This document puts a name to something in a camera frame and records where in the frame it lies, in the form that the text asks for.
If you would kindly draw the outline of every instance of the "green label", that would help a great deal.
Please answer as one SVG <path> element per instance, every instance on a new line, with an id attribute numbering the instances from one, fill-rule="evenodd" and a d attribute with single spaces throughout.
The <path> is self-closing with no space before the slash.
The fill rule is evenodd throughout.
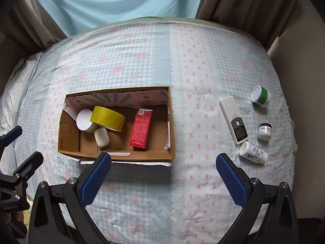
<path id="1" fill-rule="evenodd" d="M 264 105 L 265 102 L 266 102 L 266 99 L 268 98 L 268 91 L 261 87 L 262 88 L 262 92 L 261 92 L 261 96 L 259 97 L 259 99 L 256 101 L 256 103 L 260 106 Z"/>

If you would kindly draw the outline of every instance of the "open cardboard box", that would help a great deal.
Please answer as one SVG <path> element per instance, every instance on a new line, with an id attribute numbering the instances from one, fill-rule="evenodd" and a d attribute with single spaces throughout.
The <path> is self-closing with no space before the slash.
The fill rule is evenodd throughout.
<path id="1" fill-rule="evenodd" d="M 122 132 L 108 130 L 111 142 L 103 148 L 97 146 L 93 133 L 79 130 L 75 121 L 82 109 L 92 110 L 95 106 L 107 107 L 126 118 Z M 129 146 L 136 108 L 139 107 L 153 110 L 145 150 Z M 87 158 L 86 160 L 91 163 L 92 158 L 97 158 L 102 151 L 105 151 L 116 162 L 147 163 L 147 165 L 154 165 L 156 162 L 170 166 L 164 164 L 175 159 L 169 87 L 119 88 L 66 95 L 58 137 L 58 152 L 78 161 Z"/>

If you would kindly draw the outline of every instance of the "white round container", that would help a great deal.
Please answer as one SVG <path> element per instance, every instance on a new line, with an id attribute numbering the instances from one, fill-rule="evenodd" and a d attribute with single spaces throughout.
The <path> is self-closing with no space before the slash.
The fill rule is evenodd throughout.
<path id="1" fill-rule="evenodd" d="M 251 101 L 261 107 L 266 107 L 271 101 L 271 94 L 265 88 L 257 85 L 251 92 Z"/>
<path id="2" fill-rule="evenodd" d="M 263 141 L 270 140 L 272 137 L 272 126 L 268 123 L 260 124 L 257 131 L 257 137 Z"/>
<path id="3" fill-rule="evenodd" d="M 245 141 L 239 149 L 239 155 L 256 163 L 264 164 L 268 159 L 268 154 L 261 148 Z"/>
<path id="4" fill-rule="evenodd" d="M 110 140 L 106 128 L 100 127 L 99 129 L 96 129 L 94 135 L 95 135 L 97 146 L 102 148 L 109 145 Z"/>
<path id="5" fill-rule="evenodd" d="M 90 122 L 92 111 L 90 109 L 83 109 L 77 115 L 77 127 L 85 132 L 93 133 L 98 125 L 96 123 Z"/>

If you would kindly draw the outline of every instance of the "curtain fold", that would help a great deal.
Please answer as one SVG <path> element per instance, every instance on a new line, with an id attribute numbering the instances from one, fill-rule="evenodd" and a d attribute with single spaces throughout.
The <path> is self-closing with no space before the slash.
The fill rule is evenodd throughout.
<path id="1" fill-rule="evenodd" d="M 17 0 L 0 25 L 6 37 L 11 37 L 29 53 L 36 53 L 67 37 L 39 6 L 36 0 Z"/>
<path id="2" fill-rule="evenodd" d="M 253 35 L 268 50 L 297 0 L 201 0 L 197 19 L 235 27 Z"/>

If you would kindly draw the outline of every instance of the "metal screw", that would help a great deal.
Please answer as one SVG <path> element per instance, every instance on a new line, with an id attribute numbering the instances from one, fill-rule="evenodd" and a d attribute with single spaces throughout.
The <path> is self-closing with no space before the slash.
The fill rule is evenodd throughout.
<path id="1" fill-rule="evenodd" d="M 258 178 L 251 178 L 251 182 L 256 185 L 260 183 L 260 180 Z"/>
<path id="2" fill-rule="evenodd" d="M 69 184 L 75 184 L 77 182 L 77 178 L 75 178 L 75 177 L 72 177 L 72 178 L 70 178 L 69 180 L 68 180 L 68 183 Z"/>
<path id="3" fill-rule="evenodd" d="M 41 188 L 44 188 L 46 184 L 47 184 L 47 182 L 42 181 L 42 182 L 40 183 Z"/>
<path id="4" fill-rule="evenodd" d="M 289 187 L 289 185 L 286 182 L 282 182 L 281 186 L 285 189 L 287 189 Z"/>

